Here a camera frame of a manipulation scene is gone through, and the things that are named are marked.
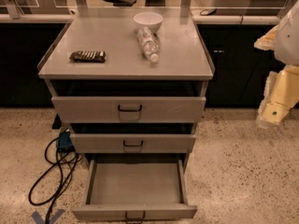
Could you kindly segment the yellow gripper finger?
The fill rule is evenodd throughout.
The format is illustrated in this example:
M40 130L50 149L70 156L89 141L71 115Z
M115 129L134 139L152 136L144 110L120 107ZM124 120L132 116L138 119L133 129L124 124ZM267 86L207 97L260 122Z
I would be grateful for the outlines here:
M298 102L299 67L286 65L278 73L271 71L258 108L257 125L264 129L279 125Z
M277 36L278 26L271 28L265 35L258 38L254 47L261 50L274 50L276 45L276 36Z

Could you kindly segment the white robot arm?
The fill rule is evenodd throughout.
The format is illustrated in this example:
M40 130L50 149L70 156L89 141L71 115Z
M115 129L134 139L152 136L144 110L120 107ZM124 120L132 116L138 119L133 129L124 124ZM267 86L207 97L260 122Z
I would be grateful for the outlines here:
M256 122L266 129L279 125L299 102L299 1L254 47L273 50L285 64L281 71L270 72L265 82Z

